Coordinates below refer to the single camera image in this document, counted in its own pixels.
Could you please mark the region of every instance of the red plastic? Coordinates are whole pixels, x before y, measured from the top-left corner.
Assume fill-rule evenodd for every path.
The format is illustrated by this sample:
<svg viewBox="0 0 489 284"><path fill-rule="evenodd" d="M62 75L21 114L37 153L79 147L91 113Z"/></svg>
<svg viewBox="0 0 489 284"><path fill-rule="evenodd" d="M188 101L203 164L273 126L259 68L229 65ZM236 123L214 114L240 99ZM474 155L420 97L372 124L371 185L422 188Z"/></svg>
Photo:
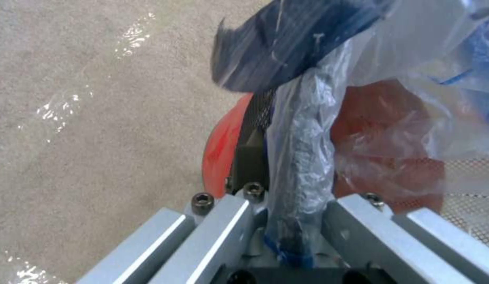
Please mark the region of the red plastic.
<svg viewBox="0 0 489 284"><path fill-rule="evenodd" d="M202 159L202 178L207 192L216 198L225 194L225 178L230 173L234 151L252 95L244 95L213 129Z"/></svg>

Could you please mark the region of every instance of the black hole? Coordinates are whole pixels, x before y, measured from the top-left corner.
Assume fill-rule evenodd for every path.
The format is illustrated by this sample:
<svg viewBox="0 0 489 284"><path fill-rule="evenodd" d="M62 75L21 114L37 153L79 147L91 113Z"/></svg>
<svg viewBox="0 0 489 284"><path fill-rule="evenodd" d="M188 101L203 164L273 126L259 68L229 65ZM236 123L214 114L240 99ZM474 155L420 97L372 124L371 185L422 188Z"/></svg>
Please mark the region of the black hole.
<svg viewBox="0 0 489 284"><path fill-rule="evenodd" d="M246 270L237 270L227 279L227 284L256 284L257 281L252 273Z"/></svg>
<svg viewBox="0 0 489 284"><path fill-rule="evenodd" d="M195 197L195 200L199 203L207 203L210 198L206 194L201 194Z"/></svg>
<svg viewBox="0 0 489 284"><path fill-rule="evenodd" d="M343 284L372 284L365 275L362 273L355 271L355 270L349 270L345 275L342 277L342 283Z"/></svg>
<svg viewBox="0 0 489 284"><path fill-rule="evenodd" d="M381 202L381 198L379 196L377 196L376 194L368 193L368 194L365 195L365 197L368 200L371 200L371 201L374 201L374 202Z"/></svg>
<svg viewBox="0 0 489 284"><path fill-rule="evenodd" d="M253 193L257 193L260 191L260 187L258 185L250 185L248 189L250 192Z"/></svg>

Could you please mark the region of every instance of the dark metal part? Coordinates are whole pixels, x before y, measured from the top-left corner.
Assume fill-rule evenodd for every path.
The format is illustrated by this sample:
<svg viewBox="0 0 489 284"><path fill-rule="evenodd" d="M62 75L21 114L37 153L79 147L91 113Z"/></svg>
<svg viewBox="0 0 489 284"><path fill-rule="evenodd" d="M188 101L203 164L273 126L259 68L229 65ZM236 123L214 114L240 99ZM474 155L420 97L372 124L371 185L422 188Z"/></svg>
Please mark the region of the dark metal part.
<svg viewBox="0 0 489 284"><path fill-rule="evenodd" d="M221 267L212 284L394 284L383 269L315 268L292 269L286 267Z"/></svg>
<svg viewBox="0 0 489 284"><path fill-rule="evenodd" d="M192 211L200 216L207 215L214 207L214 197L207 192L200 192L192 197Z"/></svg>
<svg viewBox="0 0 489 284"><path fill-rule="evenodd" d="M264 200L266 190L259 182L248 182L243 187L243 195L251 203L260 203Z"/></svg>
<svg viewBox="0 0 489 284"><path fill-rule="evenodd" d="M232 189L232 176L225 178L225 192L229 192Z"/></svg>
<svg viewBox="0 0 489 284"><path fill-rule="evenodd" d="M236 194L248 182L267 185L268 166L262 146L237 146L232 163L232 190Z"/></svg>

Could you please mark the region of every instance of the metal mesh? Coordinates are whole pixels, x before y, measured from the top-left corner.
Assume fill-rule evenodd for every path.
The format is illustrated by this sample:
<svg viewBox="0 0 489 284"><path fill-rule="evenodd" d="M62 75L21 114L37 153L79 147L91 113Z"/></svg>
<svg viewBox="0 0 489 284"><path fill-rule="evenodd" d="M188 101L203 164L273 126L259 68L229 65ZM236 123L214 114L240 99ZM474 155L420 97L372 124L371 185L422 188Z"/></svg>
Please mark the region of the metal mesh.
<svg viewBox="0 0 489 284"><path fill-rule="evenodd" d="M447 194L441 216L489 246L489 196Z"/></svg>
<svg viewBox="0 0 489 284"><path fill-rule="evenodd" d="M255 129L265 132L271 124L271 108L275 90L260 94L253 94L243 117L243 124L239 133L237 145L246 144Z"/></svg>

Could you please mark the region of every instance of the plastic sheet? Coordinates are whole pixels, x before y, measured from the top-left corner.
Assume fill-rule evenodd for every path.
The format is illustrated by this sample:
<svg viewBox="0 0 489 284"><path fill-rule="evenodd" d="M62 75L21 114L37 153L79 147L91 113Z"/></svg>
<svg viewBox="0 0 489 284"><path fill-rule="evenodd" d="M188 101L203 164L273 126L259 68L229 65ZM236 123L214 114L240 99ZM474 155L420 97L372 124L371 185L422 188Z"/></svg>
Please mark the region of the plastic sheet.
<svg viewBox="0 0 489 284"><path fill-rule="evenodd" d="M385 9L377 11L389 17L347 40L317 64L303 66L302 75L287 72L287 83L275 76L293 68L289 62L268 65L281 47L274 45L276 37L278 42L283 38L268 32L274 29L274 21L261 21L258 16L245 23L235 31L244 36L233 37L239 44L230 45L231 52L222 40L230 34L228 30L221 29L215 40L213 79L221 86L248 91L284 83L277 89L267 132L271 198L266 242L294 265L311 265L309 246L319 229L324 205L332 198L334 168L338 173L334 193L338 196L371 191L384 195L396 211L410 209L405 204L422 200L422 205L440 212L448 187L444 162L489 156L489 123L478 117L481 108L468 99L470 93L462 86L436 81L433 75L443 74L428 65L464 45L472 47L472 58L476 57L482 42L487 48L484 60L489 60L488 3L419 0L402 1L396 7L390 2L358 3L384 5ZM283 21L283 4L271 4L276 5L272 9L277 11L273 13L276 25ZM313 34L311 22L300 23L300 29L292 30L290 37L306 41ZM351 21L344 23L343 27L351 26ZM243 32L254 24L255 30ZM353 31L362 30L349 29L344 39L356 34ZM246 52L248 48L255 50L256 40L268 57L263 52L256 57ZM299 51L292 48L286 52L282 58L295 59ZM266 70L249 68L254 60L264 62ZM450 66L461 65L459 61L456 56L446 58L445 68L451 70ZM473 65L488 68L487 64ZM488 76L478 79L486 80L483 86L489 88ZM345 92L346 107L331 133L334 152L330 130Z"/></svg>

